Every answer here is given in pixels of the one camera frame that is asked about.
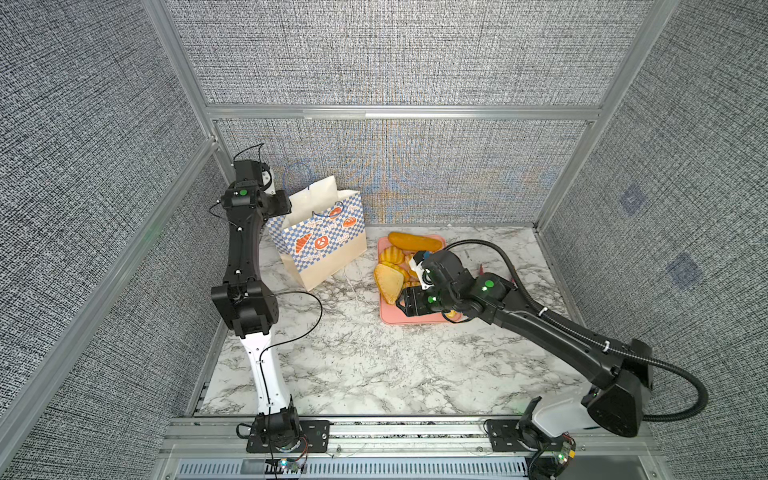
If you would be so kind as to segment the oval golden bread bun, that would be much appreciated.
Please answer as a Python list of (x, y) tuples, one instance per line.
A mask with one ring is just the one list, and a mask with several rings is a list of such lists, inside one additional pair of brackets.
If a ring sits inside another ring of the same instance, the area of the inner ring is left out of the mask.
[(407, 266), (405, 270), (409, 275), (408, 281), (410, 283), (416, 284), (421, 282), (421, 275), (423, 274), (423, 271), (420, 267), (413, 269), (411, 266)]

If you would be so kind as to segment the checkered paper bag blue handles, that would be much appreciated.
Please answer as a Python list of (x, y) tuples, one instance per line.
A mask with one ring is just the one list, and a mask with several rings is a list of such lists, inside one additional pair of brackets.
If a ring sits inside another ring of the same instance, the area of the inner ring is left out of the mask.
[(366, 252), (362, 196), (329, 175), (289, 201), (291, 212), (268, 220), (266, 230), (288, 273), (310, 291)]

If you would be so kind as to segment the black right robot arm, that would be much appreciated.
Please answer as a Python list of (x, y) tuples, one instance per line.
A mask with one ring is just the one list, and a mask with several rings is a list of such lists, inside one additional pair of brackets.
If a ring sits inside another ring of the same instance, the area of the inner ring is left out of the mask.
[(638, 434), (651, 376), (630, 359), (631, 346), (550, 311), (516, 280), (494, 273), (473, 276), (450, 251), (419, 251), (409, 266), (421, 286), (403, 291), (399, 307), (406, 315), (456, 311), (480, 319), (526, 338), (584, 377), (586, 386), (572, 393), (529, 402), (516, 424), (517, 440), (526, 449), (563, 442), (570, 432), (591, 427), (625, 438)]

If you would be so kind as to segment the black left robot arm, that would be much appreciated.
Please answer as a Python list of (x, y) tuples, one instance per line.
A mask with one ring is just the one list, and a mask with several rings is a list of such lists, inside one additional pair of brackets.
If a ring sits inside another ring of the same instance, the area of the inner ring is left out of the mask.
[(299, 447), (302, 430), (273, 348), (278, 296), (262, 279), (259, 256), (267, 221), (288, 214), (291, 206), (285, 191), (274, 187), (266, 163), (248, 159), (233, 165), (235, 180), (217, 201), (229, 231), (228, 259), (221, 284), (211, 288), (211, 300), (240, 340), (252, 370), (257, 413), (248, 450), (291, 452)]

